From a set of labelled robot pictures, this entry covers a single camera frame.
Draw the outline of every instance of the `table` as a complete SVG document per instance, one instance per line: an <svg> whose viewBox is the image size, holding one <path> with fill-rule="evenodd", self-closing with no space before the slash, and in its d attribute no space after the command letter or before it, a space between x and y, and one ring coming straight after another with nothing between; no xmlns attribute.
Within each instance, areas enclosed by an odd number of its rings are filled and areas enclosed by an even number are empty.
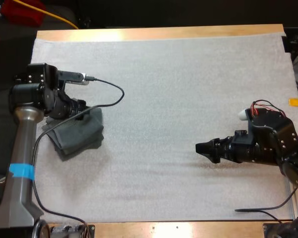
<svg viewBox="0 0 298 238"><path fill-rule="evenodd" d="M38 31L50 41L132 41L283 32L281 24ZM97 238L260 238L263 221L94 223Z"/></svg>

